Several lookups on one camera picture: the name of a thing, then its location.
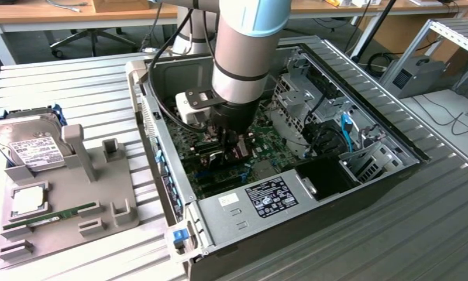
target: power supply label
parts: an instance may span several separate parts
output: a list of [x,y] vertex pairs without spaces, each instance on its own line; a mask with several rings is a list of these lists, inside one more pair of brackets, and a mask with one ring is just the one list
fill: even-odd
[[298,205],[296,198],[282,177],[248,187],[246,191],[259,216],[263,218]]
[[63,153],[54,137],[12,142],[10,147],[18,153],[27,167],[39,167],[64,161]]

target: metal worktable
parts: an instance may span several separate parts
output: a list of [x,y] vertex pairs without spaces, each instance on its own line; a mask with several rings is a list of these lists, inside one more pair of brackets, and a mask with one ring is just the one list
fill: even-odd
[[[224,280],[468,280],[468,164],[331,45],[316,37],[283,41],[310,45],[434,159],[372,207]],[[124,63],[136,59],[142,55],[3,68],[0,107],[63,100],[68,122],[86,126],[86,146],[112,137],[127,144],[142,224],[0,271],[0,280],[187,279],[183,267],[168,259],[163,210],[131,113]],[[0,183],[3,166],[0,157]]]

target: robotic arm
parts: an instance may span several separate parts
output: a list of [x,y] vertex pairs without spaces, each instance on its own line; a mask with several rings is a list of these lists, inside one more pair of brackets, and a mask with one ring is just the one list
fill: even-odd
[[[179,21],[195,9],[176,39],[206,42],[203,11],[219,13],[219,33],[214,59],[212,92],[223,102],[212,106],[212,121],[226,132],[243,135],[254,123],[259,98],[268,79],[279,31],[287,24],[291,0],[163,0],[180,8]],[[208,37],[214,36],[211,28]],[[191,53],[207,50],[192,48]]]

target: green circuit board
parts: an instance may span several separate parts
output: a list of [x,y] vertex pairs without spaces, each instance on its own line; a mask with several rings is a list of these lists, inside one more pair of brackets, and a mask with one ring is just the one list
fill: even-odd
[[236,165],[210,172],[200,170],[198,155],[191,150],[195,144],[212,142],[208,133],[192,133],[167,119],[174,144],[199,198],[207,198],[267,178],[298,160],[268,121],[260,109],[250,128],[255,141],[247,144],[247,148],[251,150],[252,157]]

